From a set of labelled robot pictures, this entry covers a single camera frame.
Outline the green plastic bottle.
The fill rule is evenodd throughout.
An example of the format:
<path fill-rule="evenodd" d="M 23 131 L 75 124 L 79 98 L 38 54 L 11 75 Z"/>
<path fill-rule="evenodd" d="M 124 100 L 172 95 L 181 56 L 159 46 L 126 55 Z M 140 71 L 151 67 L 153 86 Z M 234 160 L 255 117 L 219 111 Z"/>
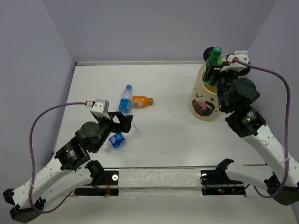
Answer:
<path fill-rule="evenodd" d="M 208 47 L 203 53 L 203 59 L 206 66 L 210 63 L 222 64 L 222 48 L 221 47 Z"/>

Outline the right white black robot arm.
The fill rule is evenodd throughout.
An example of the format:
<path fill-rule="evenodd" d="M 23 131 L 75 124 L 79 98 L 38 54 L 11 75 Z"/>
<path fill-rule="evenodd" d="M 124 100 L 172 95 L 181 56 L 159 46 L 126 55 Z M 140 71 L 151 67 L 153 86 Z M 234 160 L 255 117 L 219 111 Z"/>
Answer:
<path fill-rule="evenodd" d="M 291 205 L 299 200 L 299 164 L 251 106 L 260 94 L 250 79 L 239 76 L 241 70 L 233 63 L 210 63 L 204 81 L 216 87 L 219 110 L 228 114 L 225 118 L 228 126 L 259 153 L 266 167 L 238 165 L 232 159 L 224 159 L 215 169 L 215 178 L 221 183 L 228 180 L 248 183 L 266 191 L 267 197 L 279 204 Z"/>

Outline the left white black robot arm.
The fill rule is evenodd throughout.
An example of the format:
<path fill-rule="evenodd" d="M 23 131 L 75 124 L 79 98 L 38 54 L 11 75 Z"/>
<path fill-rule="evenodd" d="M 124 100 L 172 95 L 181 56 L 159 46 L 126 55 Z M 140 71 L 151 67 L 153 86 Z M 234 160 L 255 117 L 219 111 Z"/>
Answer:
<path fill-rule="evenodd" d="M 83 185 L 107 182 L 104 168 L 98 160 L 91 159 L 91 154 L 100 150 L 111 133 L 128 133 L 133 116 L 108 112 L 95 119 L 84 123 L 28 182 L 3 192 L 5 201 L 13 205 L 9 213 L 14 221 L 31 222 L 46 214 L 46 206 L 56 198 L 70 195 Z"/>

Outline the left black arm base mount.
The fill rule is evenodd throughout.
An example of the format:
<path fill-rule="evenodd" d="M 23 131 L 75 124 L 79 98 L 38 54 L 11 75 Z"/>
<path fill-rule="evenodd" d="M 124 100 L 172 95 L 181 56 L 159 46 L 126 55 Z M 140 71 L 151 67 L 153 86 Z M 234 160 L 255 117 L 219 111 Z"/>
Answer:
<path fill-rule="evenodd" d="M 106 169 L 102 179 L 76 188 L 73 194 L 76 196 L 118 196 L 118 180 L 119 170 Z"/>

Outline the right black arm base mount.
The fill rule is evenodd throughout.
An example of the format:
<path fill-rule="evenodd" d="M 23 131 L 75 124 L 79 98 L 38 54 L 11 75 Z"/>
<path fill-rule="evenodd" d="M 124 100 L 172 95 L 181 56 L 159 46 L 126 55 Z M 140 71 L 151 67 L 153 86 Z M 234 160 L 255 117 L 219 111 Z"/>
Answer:
<path fill-rule="evenodd" d="M 233 181 L 227 178 L 221 180 L 214 169 L 200 171 L 201 193 L 203 196 L 246 196 L 246 185 L 240 181 Z"/>

